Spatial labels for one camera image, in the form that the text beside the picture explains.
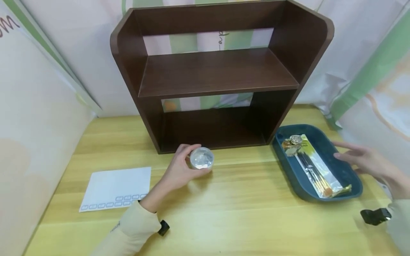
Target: person's hand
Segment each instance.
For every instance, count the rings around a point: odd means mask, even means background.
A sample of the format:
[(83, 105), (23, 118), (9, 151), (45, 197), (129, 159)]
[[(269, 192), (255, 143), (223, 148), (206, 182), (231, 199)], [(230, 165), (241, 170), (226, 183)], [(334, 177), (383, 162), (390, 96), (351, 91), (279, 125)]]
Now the person's hand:
[(181, 144), (175, 152), (175, 155), (164, 175), (162, 176), (160, 183), (164, 184), (170, 190), (175, 190), (187, 185), (188, 182), (194, 178), (198, 178), (209, 173), (211, 170), (207, 168), (200, 170), (190, 169), (185, 161), (189, 153), (200, 146), (200, 144)]
[(356, 165), (358, 173), (369, 174), (385, 184), (393, 199), (410, 199), (410, 178), (380, 153), (347, 142), (334, 141), (333, 144), (349, 149), (345, 153), (334, 153), (335, 158)]
[(358, 173), (366, 173), (377, 180), (383, 180), (390, 174), (400, 172), (395, 165), (374, 149), (339, 141), (334, 141), (333, 144), (336, 147), (349, 149), (345, 153), (334, 153), (334, 157), (356, 165), (359, 168), (356, 170)]

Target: plastic packaging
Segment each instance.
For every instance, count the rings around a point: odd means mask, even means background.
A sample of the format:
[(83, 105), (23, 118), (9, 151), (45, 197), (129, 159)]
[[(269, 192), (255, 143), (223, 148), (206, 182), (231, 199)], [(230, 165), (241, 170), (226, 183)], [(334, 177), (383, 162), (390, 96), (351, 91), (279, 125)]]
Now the plastic packaging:
[(301, 147), (295, 157), (305, 171), (320, 198), (332, 198), (350, 192), (351, 185), (343, 187), (316, 152), (306, 135), (300, 135)]

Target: black wrist strap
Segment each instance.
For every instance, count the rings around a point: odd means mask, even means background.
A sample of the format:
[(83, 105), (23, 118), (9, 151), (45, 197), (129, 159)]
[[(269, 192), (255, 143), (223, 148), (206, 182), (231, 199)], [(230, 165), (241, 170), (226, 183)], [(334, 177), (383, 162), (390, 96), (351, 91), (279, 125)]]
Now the black wrist strap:
[(392, 218), (392, 215), (386, 208), (379, 208), (377, 210), (362, 210), (360, 211), (365, 223), (377, 226), (380, 223), (388, 221)]
[(160, 224), (161, 224), (161, 229), (158, 231), (158, 234), (159, 234), (160, 236), (164, 236), (165, 233), (166, 233), (166, 232), (168, 231), (168, 229), (169, 229), (169, 225), (168, 225), (168, 223), (165, 222), (165, 220), (161, 220)]

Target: light wood table surface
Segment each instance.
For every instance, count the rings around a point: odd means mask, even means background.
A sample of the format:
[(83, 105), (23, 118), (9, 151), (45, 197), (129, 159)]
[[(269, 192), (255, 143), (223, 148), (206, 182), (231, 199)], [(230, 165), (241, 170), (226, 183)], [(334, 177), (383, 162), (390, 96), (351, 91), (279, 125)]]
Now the light wood table surface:
[[(282, 125), (297, 123), (341, 139), (313, 107), (293, 107)], [(360, 198), (314, 204), (293, 193), (270, 146), (213, 152), (213, 172), (166, 199), (158, 216), (171, 229), (153, 235), (139, 255), (398, 255), (385, 225), (360, 217), (360, 210), (390, 202), (370, 176), (361, 176)], [(89, 255), (126, 210), (78, 213), (91, 173), (151, 166), (152, 187), (171, 157), (156, 153), (139, 116), (93, 120), (25, 255)]]

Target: dark brown shelf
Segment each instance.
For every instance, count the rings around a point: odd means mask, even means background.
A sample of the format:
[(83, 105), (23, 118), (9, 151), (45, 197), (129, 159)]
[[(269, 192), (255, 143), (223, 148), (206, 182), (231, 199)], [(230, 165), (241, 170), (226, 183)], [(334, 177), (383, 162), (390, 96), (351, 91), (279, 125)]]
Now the dark brown shelf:
[(148, 56), (139, 97), (296, 89), (299, 83), (269, 48)]
[(163, 125), (161, 153), (175, 152), (181, 143), (211, 149), (266, 144), (250, 107), (164, 113)]
[[(267, 48), (148, 56), (144, 36), (274, 28)], [(111, 52), (159, 154), (269, 144), (334, 34), (294, 0), (131, 8)], [(248, 107), (164, 113), (162, 99), (252, 92)]]

